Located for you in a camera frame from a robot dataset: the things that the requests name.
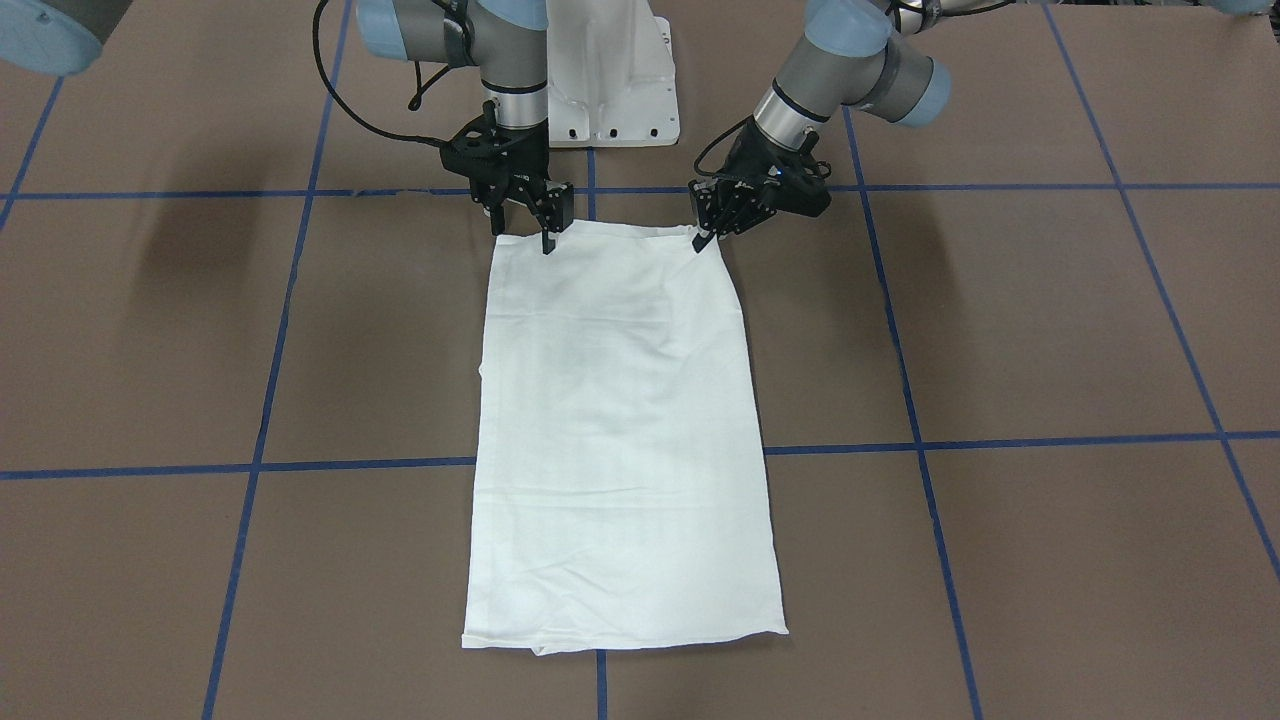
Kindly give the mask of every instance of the light blue joint cover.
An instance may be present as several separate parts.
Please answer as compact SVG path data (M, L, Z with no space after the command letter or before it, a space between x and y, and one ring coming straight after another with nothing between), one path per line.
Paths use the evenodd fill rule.
M547 0L479 0L485 10L498 15L513 26L525 29L545 31Z
M1271 0L1208 0L1208 5L1228 15L1252 15L1266 13Z
M934 118L942 113L942 109L947 106L947 100L951 99L951 73L947 67L942 63L933 60L933 74L929 76L929 85L924 88L924 95L920 96L919 102L911 111L897 120L896 126L906 126L909 128L918 128L927 126L933 122Z
M0 0L0 59L52 76L84 70L102 42L70 15L38 0Z
M844 58L870 58L888 45L893 24L867 0L809 0L804 36Z
M356 22L360 23L360 37L365 40L365 47L370 53L379 58L408 60L392 0L360 0L356 5Z

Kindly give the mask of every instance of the blue tape line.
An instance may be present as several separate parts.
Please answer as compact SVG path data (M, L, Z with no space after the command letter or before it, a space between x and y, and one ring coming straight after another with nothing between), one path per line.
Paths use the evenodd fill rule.
M1268 182L1219 182L1219 183L1125 183L1128 190L1204 190L1204 191L1230 191L1230 190L1280 190L1280 183ZM860 192L856 184L827 186L832 192ZM905 184L868 184L868 192L978 192L978 191L1064 191L1064 190L1115 190L1115 183L905 183ZM591 195L684 195L687 187L654 186L654 187L588 187L588 196ZM422 193L438 196L470 195L465 187L378 187L365 190L330 188L311 192L314 197L384 197L401 193ZM123 192L9 192L0 193L0 200L174 200L174 199L223 199L223 197L306 197L306 190L156 190L156 191L123 191Z
M79 468L68 470L0 470L3 480L61 480L87 478L132 478L150 475L225 475L248 473L248 462L225 465L154 465L143 468Z
M586 219L595 219L595 149L586 149Z
M45 100L45 109L40 113L40 120L36 122L36 129L31 133L31 141L27 142L27 152L22 156L22 165L18 167L18 174L13 178L13 187L4 201L4 209L0 209L0 231L9 222L9 213L13 211L13 204L18 200L22 181L27 179L27 170L31 169L31 159L36 156L36 147L40 146L40 138L45 135L45 124L49 123L49 115L54 111L58 95L63 91L63 79L58 78L54 81L54 87L49 91L49 100Z
M1088 447L1098 445L1156 445L1166 442L1217 442L1216 433L1166 433L1146 436L1093 436L1062 438L931 441L925 450L1000 450L1012 447Z
M338 85L342 70L342 55L347 44L347 27L351 22L352 0L346 0L342 10L342 28L338 32L338 47L334 51L333 83ZM223 616L218 625L218 642L214 646L214 661L209 670L209 688L205 692L205 708L202 720L212 720L214 705L218 700L218 685L221 682L223 660L227 655L227 638L230 634L232 614L236 609L236 592L239 588L241 568L244 562L244 546L248 542L250 521L253 516L253 501L257 497L257 480L260 475L259 465L262 462L262 454L266 450L266 433L271 424L271 405L275 401L275 388L279 380L280 364L284 357L284 341L289 329L289 309L293 301L293 288L298 281L298 264L302 260L302 249L306 245L307 229L311 223L311 209L315 205L315 190L320 178L320 163L324 158L324 145L329 131L329 118L333 111L333 99L325 97L324 110L320 117L320 132L316 137L315 152L311 158L311 178L307 182L307 199L302 206L302 218L298 222L298 236L293 246L293 261L289 265L289 281L284 290L284 306L280 309L280 323L275 334L275 352L271 356L271 372L266 380L266 393L262 398L262 420L259 425L257 442L253 447L255 469L250 473L248 483L244 487L244 505L241 511L239 529L236 534L236 552L232 556L230 575L227 579L227 597L223 602Z
M595 720L609 720L609 669L603 650L595 651Z
M596 187L594 195L684 195L687 187Z
M783 445L765 447L764 455L855 455L861 452L906 452L915 450L910 442L878 442L865 445Z
M1107 161L1107 168L1111 170L1111 177L1115 181L1115 190L1120 193L1120 200L1124 202L1125 213L1129 215L1129 223L1133 225L1134 236L1138 238L1138 245L1142 247L1142 255L1147 260L1147 268L1151 270L1151 278L1155 281L1156 290L1160 292L1160 301L1165 305L1165 311L1169 314L1169 322L1172 323L1174 333L1178 336L1178 343L1181 346L1183 355L1187 357L1187 365L1192 370L1192 377L1196 378L1196 387L1199 388L1201 398L1204 401L1204 409L1208 411L1208 416L1213 421L1213 429L1217 432L1217 437L1221 441L1222 452L1226 455L1226 461L1231 468L1231 474L1235 475L1235 484L1240 489L1244 505L1248 507L1249 515L1253 518L1253 527L1258 533L1258 538L1262 541L1262 547L1267 553L1267 559L1271 561L1271 570L1275 573L1276 580L1280 580L1280 556L1276 555L1276 548L1271 542L1270 533L1267 533L1266 523L1263 523L1262 515L1258 512L1258 506L1253 501L1253 493L1249 491L1249 483L1244 479L1244 473L1240 471L1240 465L1235 459L1235 451L1231 450L1230 438L1222 428L1222 420L1217 414L1217 409L1213 406L1213 398L1210 396L1208 384L1201 374L1199 364L1196 361L1196 355L1192 352L1192 346L1187 340L1187 333L1183 331L1183 324L1178 319L1178 311L1174 309L1172 299L1169 296L1165 281L1160 274L1160 269L1156 266L1156 258L1152 255L1151 246L1147 243L1147 236L1143 233L1142 224L1138 222L1138 214L1134 211L1133 202L1129 201L1129 192L1124 181L1120 178L1120 170L1116 168L1115 159L1111 156L1111 149L1107 146L1106 137L1102 136L1102 127L1098 124L1098 118L1094 115L1093 106L1089 104L1089 99L1084 92L1084 85L1080 83L1080 76L1075 72L1075 64L1071 63L1071 54L1066 50L1066 42L1062 40L1062 33L1059 32L1057 23L1053 20L1053 14L1050 12L1048 5L1043 5L1041 9L1044 12L1044 19L1048 20L1050 31L1053 33L1053 41L1057 42L1057 49L1062 54L1062 61L1066 64L1066 72L1071 76L1071 83L1075 85L1075 92L1080 97L1080 105L1084 106L1084 114L1089 118L1089 126L1093 128L1093 136L1098 141L1098 147L1102 149L1102 156Z
M1226 433L1229 439L1280 439L1280 430Z
M1126 182L1129 190L1280 190L1280 182Z
M868 192L966 192L1000 190L1115 190L1111 183L1097 182L992 182L992 183L942 183L942 184L869 184Z
M969 706L974 720L982 720L982 701L978 697L978 682L973 670L973 660L969 655L969 639L964 630L964 616L960 612L960 597L956 592L955 578L951 571L951 557L947 553L947 539L942 532L942 516L938 514L937 498L933 493L933 477L929 473L929 461L925 452L923 437L920 434L920 421L915 413L915 400L911 396L911 379L906 372L906 355L902 352L902 340L897 332L897 319L893 314L893 296L890 292L888 275L884 273L884 260L881 255L879 234L876 232L876 218L872 215L870 196L867 193L867 177L863 174L863 161L858 152L858 137L854 133L854 120L849 108L844 108L845 133L849 136L849 149L854 160L854 173L858 176L859 195L863 202L863 215L867 220L867 234L870 240L872 258L876 261L876 278L879 281L881 293L884 297L884 319L888 323L888 334L893 341L893 352L897 355L897 369L902 377L902 400L906 402L906 418L911 425L911 439L915 447L915 460L920 469L920 482L924 486L924 501L929 509L929 520L933 524L933 544L938 552L938 564L942 569L942 583L947 592L947 605L951 607L951 624L955 628L956 646L960 650L960 664L964 669L965 685L969 689Z
M1280 439L1280 430L1229 432L1235 439ZM1085 447L1100 445L1157 445L1171 442L1219 442L1216 433L1165 433L1135 436L1088 436L1053 438L997 438L925 441L928 451L945 450L1002 450L1019 447ZM876 452L911 452L914 442L873 442L856 445L780 445L765 446L765 456L787 455L858 455ZM220 465L145 465L132 468L67 468L47 470L0 470L0 480L54 480L78 478L124 478L131 475L215 475L248 473L257 468L262 473L301 473L314 470L380 470L394 468L442 468L475 465L475 456L442 457L389 457L375 460L300 460L284 462L220 464Z
M302 473L310 470L384 470L392 468L449 468L475 465L475 457L402 457L390 460L314 460L301 462L262 462L264 473Z
M19 200L187 200L306 197L305 190L157 190L137 192L20 192Z

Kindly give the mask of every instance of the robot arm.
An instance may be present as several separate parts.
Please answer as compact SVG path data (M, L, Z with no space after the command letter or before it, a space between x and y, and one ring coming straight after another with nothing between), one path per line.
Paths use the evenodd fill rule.
M929 6L941 9L937 3ZM724 165L708 173L695 163L709 178L689 183L701 229L696 250L778 211L822 214L831 204L824 183L829 168L812 151L841 105L908 127L938 115L951 94L950 74L902 41L888 9L867 0L809 1L804 35L755 113L740 123ZM906 14L924 20L920 27L931 17Z
M466 177L494 234L503 201L527 208L543 229L543 252L573 222L573 186L548 174L547 5L529 0L360 0L365 45L397 60L480 68L480 117L436 143L444 169Z

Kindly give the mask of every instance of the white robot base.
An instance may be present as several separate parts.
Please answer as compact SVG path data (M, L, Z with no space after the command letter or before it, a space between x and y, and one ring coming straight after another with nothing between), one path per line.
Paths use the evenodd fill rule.
M550 0L552 147L646 147L680 138L671 23L648 0Z

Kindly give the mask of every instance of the white cloth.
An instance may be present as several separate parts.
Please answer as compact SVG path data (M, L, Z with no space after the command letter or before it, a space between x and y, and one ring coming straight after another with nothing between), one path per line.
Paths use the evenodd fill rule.
M463 647L787 633L742 311L692 234L498 238Z

